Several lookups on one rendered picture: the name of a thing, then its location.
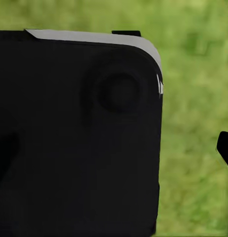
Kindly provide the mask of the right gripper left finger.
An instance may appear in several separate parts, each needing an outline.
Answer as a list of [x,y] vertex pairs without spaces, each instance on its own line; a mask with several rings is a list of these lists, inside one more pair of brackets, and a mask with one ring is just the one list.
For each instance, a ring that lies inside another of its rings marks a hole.
[[21,150],[16,131],[0,135],[0,183]]

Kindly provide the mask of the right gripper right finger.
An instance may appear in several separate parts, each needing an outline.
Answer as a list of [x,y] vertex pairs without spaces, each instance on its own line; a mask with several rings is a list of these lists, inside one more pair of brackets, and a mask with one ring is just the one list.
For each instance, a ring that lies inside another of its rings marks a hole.
[[228,164],[228,132],[220,132],[217,142],[217,150]]

